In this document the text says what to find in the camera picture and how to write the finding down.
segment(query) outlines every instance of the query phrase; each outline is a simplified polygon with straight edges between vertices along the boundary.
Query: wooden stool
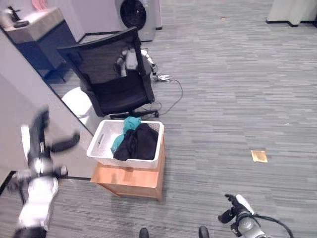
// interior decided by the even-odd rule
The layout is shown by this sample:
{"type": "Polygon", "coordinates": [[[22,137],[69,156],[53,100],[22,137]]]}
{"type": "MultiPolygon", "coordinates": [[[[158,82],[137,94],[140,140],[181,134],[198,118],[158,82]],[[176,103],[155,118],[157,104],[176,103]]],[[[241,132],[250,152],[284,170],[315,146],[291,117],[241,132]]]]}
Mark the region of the wooden stool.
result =
{"type": "Polygon", "coordinates": [[[119,197],[122,195],[151,197],[162,202],[164,165],[163,134],[156,169],[116,167],[98,163],[90,182],[98,183],[119,197]]]}

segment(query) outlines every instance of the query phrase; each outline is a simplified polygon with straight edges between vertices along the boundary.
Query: electrical wire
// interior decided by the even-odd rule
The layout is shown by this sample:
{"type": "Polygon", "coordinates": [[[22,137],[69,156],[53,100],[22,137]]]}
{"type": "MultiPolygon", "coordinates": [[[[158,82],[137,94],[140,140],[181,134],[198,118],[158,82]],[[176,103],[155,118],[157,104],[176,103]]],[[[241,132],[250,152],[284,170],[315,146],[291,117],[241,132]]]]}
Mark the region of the electrical wire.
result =
{"type": "MultiPolygon", "coordinates": [[[[179,87],[180,87],[181,92],[182,92],[182,93],[181,93],[181,96],[180,96],[179,99],[178,99],[175,103],[173,103],[172,106],[170,106],[164,113],[160,113],[160,114],[159,114],[160,116],[167,114],[167,113],[183,98],[184,90],[183,90],[183,87],[182,87],[181,83],[180,83],[178,80],[176,80],[176,79],[171,79],[170,82],[172,82],[172,81],[176,81],[176,82],[179,84],[179,87]]],[[[142,108],[143,110],[149,112],[149,111],[153,110],[152,106],[154,105],[154,103],[158,103],[158,104],[160,105],[159,109],[157,109],[157,111],[159,112],[159,111],[162,109],[162,103],[161,103],[160,101],[155,101],[155,102],[153,102],[153,103],[151,104],[149,110],[148,110],[148,109],[145,109],[145,108],[143,108],[143,107],[141,107],[141,108],[142,108]]],[[[152,115],[154,115],[154,113],[151,113],[147,118],[143,118],[142,120],[148,120],[149,118],[152,117],[152,115]]]]}
{"type": "Polygon", "coordinates": [[[167,113],[168,113],[180,100],[182,100],[182,98],[183,98],[184,90],[183,90],[182,85],[181,85],[180,82],[179,82],[178,80],[176,80],[176,79],[171,79],[171,80],[170,80],[170,82],[173,82],[173,81],[176,81],[176,82],[179,84],[179,87],[180,87],[180,89],[181,89],[181,91],[182,91],[182,94],[180,95],[179,99],[178,99],[175,103],[173,103],[173,105],[170,106],[169,109],[167,109],[166,112],[160,113],[160,114],[159,114],[160,116],[167,114],[167,113]]]}
{"type": "Polygon", "coordinates": [[[287,225],[285,225],[284,223],[280,222],[279,220],[272,218],[272,217],[266,217],[266,216],[260,216],[259,214],[254,214],[254,217],[263,219],[263,220],[267,220],[267,221],[271,221],[271,222],[275,222],[278,223],[279,225],[281,225],[282,227],[285,228],[285,230],[287,231],[287,233],[289,234],[290,238],[294,238],[293,233],[291,231],[291,229],[288,228],[287,225]]]}

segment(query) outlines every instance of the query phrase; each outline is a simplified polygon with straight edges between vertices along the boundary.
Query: basket handle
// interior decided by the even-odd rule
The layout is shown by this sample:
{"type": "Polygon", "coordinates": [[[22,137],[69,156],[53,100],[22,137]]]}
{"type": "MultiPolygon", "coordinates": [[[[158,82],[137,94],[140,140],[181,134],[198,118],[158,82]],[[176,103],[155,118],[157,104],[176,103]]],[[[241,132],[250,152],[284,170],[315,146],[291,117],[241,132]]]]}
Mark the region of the basket handle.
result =
{"type": "Polygon", "coordinates": [[[101,134],[100,137],[98,138],[98,141],[97,141],[98,147],[100,147],[102,141],[104,140],[104,135],[105,135],[105,134],[101,134]]]}

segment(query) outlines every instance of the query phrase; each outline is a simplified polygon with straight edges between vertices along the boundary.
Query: chair base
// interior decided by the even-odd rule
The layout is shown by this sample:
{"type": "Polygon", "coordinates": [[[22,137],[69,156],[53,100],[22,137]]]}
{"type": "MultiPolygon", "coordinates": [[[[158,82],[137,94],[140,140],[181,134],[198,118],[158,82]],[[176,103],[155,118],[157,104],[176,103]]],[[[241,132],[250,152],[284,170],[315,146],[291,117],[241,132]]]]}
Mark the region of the chair base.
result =
{"type": "Polygon", "coordinates": [[[135,112],[131,111],[128,113],[122,113],[122,114],[113,114],[110,115],[111,119],[125,119],[127,117],[135,117],[139,118],[148,114],[154,114],[154,117],[158,118],[159,117],[159,112],[157,110],[148,110],[148,111],[143,111],[143,112],[135,112]]]}

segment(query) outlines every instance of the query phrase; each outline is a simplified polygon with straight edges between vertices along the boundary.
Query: washing machine door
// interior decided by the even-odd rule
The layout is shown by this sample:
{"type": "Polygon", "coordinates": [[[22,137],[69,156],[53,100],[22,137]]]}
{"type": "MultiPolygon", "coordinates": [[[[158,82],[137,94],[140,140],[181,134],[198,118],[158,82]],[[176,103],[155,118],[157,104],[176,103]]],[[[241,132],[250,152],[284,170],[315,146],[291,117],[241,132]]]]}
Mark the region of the washing machine door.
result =
{"type": "Polygon", "coordinates": [[[147,20],[146,10],[139,0],[125,0],[120,8],[123,24],[130,28],[136,26],[141,30],[147,20]]]}

